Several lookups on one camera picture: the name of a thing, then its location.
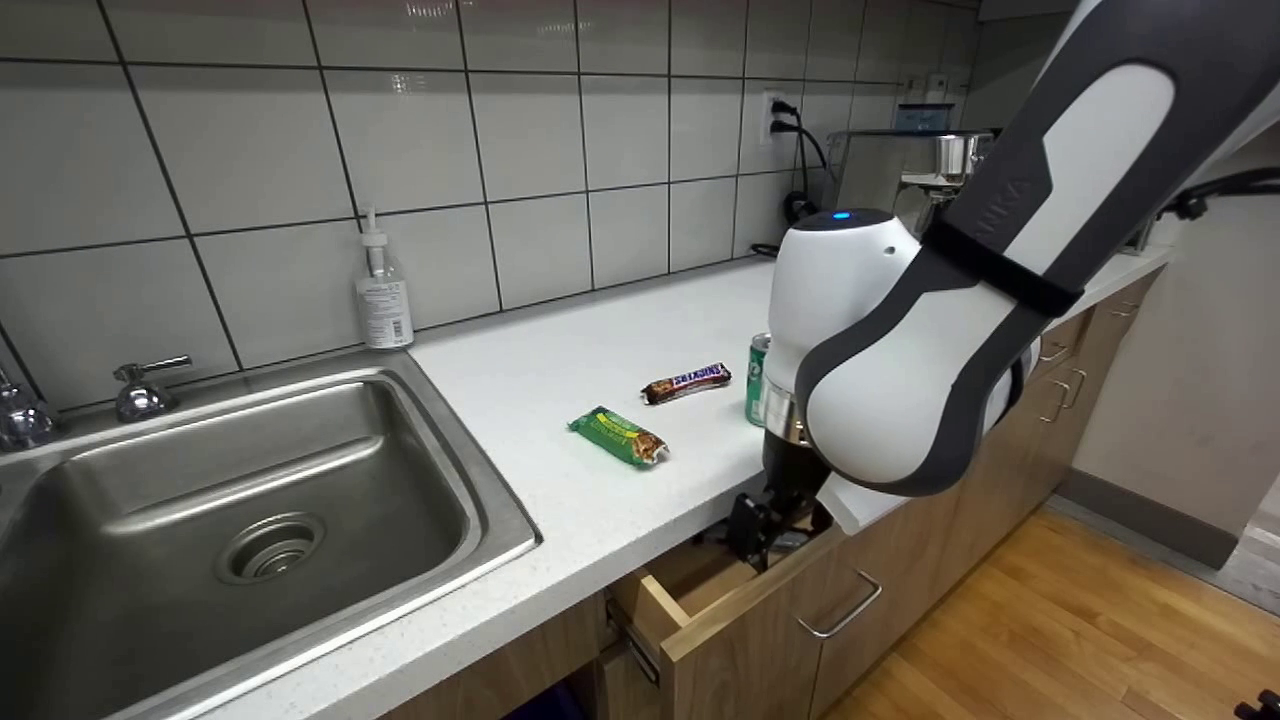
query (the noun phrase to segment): sink drain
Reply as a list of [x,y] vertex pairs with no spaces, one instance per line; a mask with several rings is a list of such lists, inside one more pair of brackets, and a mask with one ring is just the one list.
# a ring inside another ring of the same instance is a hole
[[287,512],[253,523],[227,543],[214,571],[218,579],[259,583],[279,578],[306,560],[324,539],[324,523],[308,512]]

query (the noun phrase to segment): soda can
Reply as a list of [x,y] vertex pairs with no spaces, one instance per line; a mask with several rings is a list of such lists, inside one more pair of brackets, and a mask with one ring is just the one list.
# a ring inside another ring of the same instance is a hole
[[751,356],[746,366],[746,419],[764,427],[764,356],[773,336],[760,333],[751,338]]

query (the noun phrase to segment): espresso machine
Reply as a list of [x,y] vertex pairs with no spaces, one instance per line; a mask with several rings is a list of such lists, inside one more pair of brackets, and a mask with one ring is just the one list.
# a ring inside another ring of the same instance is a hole
[[823,208],[876,208],[916,237],[991,151],[987,131],[845,131],[828,136],[836,182]]

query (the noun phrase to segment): stainless steel sink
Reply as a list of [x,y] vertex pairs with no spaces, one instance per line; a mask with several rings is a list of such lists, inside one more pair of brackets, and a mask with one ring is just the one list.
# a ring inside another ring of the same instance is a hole
[[404,354],[0,459],[0,717],[192,717],[538,543]]

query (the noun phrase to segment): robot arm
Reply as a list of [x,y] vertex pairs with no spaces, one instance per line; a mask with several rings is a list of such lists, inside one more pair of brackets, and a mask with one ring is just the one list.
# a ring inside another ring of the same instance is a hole
[[735,506],[739,555],[832,471],[902,496],[955,484],[1044,327],[1197,169],[1280,115],[1276,29],[1280,3],[1083,0],[919,242],[876,210],[788,231],[764,365],[769,500]]

